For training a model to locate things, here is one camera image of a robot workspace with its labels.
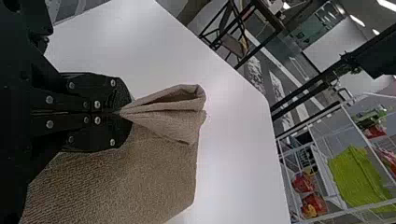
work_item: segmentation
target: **floor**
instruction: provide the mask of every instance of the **floor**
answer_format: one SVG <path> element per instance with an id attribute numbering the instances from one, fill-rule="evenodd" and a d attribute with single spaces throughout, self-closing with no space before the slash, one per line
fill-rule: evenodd
<path id="1" fill-rule="evenodd" d="M 176 17 L 187 0 L 157 0 L 157 2 Z M 188 28 L 198 35 L 224 3 L 225 0 L 212 0 L 201 10 Z M 247 21 L 246 27 L 250 46 L 257 46 L 269 35 L 267 28 L 264 28 L 265 24 L 256 15 Z M 226 54 L 225 49 L 218 50 L 220 57 L 225 58 Z M 228 62 L 234 65 L 235 60 Z M 270 105 L 281 100 L 309 78 L 318 74 L 318 71 L 304 57 L 294 41 L 288 35 L 282 34 L 257 53 L 238 72 L 265 95 Z M 332 103 L 330 98 L 323 93 L 319 94 L 286 114 L 282 119 L 275 121 L 276 134 L 283 133 L 295 124 L 316 114 Z"/>

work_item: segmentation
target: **wall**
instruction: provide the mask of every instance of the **wall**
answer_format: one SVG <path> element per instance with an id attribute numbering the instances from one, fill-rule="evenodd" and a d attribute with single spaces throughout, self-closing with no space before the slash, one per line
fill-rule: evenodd
<path id="1" fill-rule="evenodd" d="M 366 37 L 355 25 L 355 22 L 346 18 L 320 40 L 304 50 L 304 53 L 320 71 L 324 71 L 340 59 L 340 54 L 352 51 L 366 41 Z M 341 77 L 341 86 L 356 95 L 366 91 L 382 90 L 392 81 L 392 76 L 382 76 L 373 80 L 367 73 L 361 72 L 358 75 Z"/>

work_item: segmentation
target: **beige cloth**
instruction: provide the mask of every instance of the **beige cloth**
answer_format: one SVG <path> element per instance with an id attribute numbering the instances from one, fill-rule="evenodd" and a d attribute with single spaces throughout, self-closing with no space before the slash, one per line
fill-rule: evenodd
<path id="1" fill-rule="evenodd" d="M 21 223 L 164 223 L 193 202 L 205 93 L 179 85 L 125 106 L 119 149 L 60 153 L 30 184 Z"/>

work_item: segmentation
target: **ceiling light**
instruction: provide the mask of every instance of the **ceiling light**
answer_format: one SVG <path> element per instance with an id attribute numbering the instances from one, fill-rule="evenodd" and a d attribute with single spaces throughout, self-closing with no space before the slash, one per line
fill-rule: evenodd
<path id="1" fill-rule="evenodd" d="M 364 22 L 362 22 L 361 20 L 359 20 L 358 18 L 350 15 L 350 19 L 352 19 L 353 21 L 355 21 L 357 24 L 359 24 L 362 27 L 365 27 L 366 25 L 364 25 Z"/>
<path id="2" fill-rule="evenodd" d="M 346 11 L 340 5 L 335 5 L 335 7 L 342 15 L 346 14 Z"/>
<path id="3" fill-rule="evenodd" d="M 286 2 L 285 2 L 285 3 L 283 3 L 283 8 L 287 10 L 287 9 L 289 9 L 289 8 L 290 8 L 290 6 L 289 6 L 289 4 L 288 4 L 288 3 L 286 3 Z"/>
<path id="4" fill-rule="evenodd" d="M 387 0 L 376 0 L 378 2 L 378 4 L 382 7 L 388 8 L 392 11 L 396 12 L 396 5 L 387 1 Z"/>
<path id="5" fill-rule="evenodd" d="M 373 33 L 374 33 L 375 35 L 379 35 L 379 32 L 378 32 L 377 30 L 375 30 L 375 29 L 373 29 Z"/>

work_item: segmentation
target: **chair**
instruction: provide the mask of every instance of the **chair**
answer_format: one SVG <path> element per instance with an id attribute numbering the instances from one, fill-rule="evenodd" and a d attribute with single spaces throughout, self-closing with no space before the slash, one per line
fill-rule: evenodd
<path id="1" fill-rule="evenodd" d="M 207 32 L 207 29 L 213 24 L 215 20 L 218 19 L 221 13 L 223 14 L 219 23 L 219 27 Z M 232 15 L 235 17 L 235 19 L 233 19 L 232 22 L 228 24 L 229 20 L 232 18 Z M 233 26 L 236 24 L 236 27 L 234 27 L 233 30 L 228 33 L 230 29 L 227 29 L 227 27 L 228 25 L 232 24 Z M 206 28 L 199 34 L 199 38 L 203 39 L 213 50 L 217 50 L 220 47 L 226 48 L 229 53 L 225 58 L 225 61 L 228 60 L 231 54 L 234 54 L 237 58 L 237 61 L 239 62 L 240 59 L 244 58 L 248 53 L 248 39 L 245 36 L 245 29 L 246 28 L 243 18 L 241 17 L 235 2 L 233 0 L 229 0 L 218 12 L 218 14 L 216 14 L 215 17 L 210 21 Z M 235 38 L 233 34 L 238 30 L 241 34 L 238 38 Z M 208 39 L 208 37 L 211 35 L 216 35 L 213 41 Z"/>

